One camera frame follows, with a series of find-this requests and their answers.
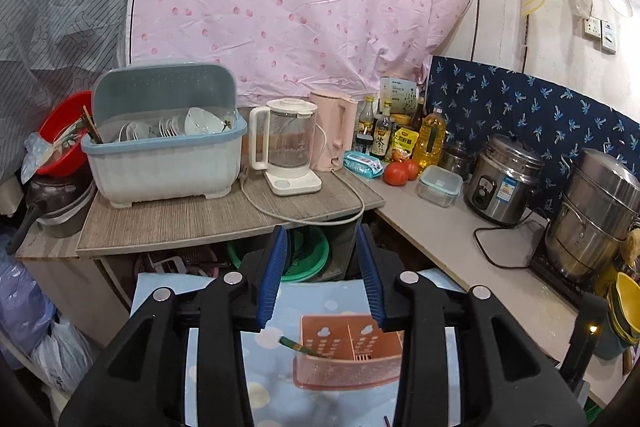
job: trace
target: wall socket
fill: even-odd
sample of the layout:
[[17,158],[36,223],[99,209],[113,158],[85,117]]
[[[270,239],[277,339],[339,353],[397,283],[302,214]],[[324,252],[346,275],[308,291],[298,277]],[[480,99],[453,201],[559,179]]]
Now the wall socket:
[[589,17],[584,19],[584,35],[593,39],[600,40],[602,38],[602,28],[600,19]]
[[616,54],[616,31],[613,24],[602,21],[602,50],[611,55]]

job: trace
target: rice cooker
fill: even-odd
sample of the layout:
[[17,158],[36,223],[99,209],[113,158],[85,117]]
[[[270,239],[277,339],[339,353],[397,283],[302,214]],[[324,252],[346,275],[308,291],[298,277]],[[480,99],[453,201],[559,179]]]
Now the rice cooker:
[[496,225],[516,225],[544,166],[542,157],[516,137],[494,134],[478,155],[466,204]]

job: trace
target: yellow seasoning packet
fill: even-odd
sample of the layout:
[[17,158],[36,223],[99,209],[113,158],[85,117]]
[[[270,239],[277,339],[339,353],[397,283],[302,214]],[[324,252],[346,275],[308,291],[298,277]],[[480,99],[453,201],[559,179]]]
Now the yellow seasoning packet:
[[391,147],[386,152],[385,160],[399,162],[408,160],[414,151],[420,134],[406,127],[396,130],[392,136]]

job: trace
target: pink electric kettle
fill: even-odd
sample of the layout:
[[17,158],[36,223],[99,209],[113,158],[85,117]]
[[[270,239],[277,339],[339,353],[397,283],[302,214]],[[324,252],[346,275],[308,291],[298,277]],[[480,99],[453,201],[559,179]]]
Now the pink electric kettle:
[[339,92],[316,90],[309,100],[318,106],[316,132],[311,149],[311,168],[327,172],[342,168],[344,152],[351,149],[358,102]]

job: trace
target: cardboard box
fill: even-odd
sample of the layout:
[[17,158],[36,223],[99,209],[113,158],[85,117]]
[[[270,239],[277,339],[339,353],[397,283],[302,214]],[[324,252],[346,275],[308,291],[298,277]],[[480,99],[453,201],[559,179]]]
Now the cardboard box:
[[391,101],[391,112],[413,115],[418,96],[418,86],[412,80],[383,76],[380,78],[380,109]]

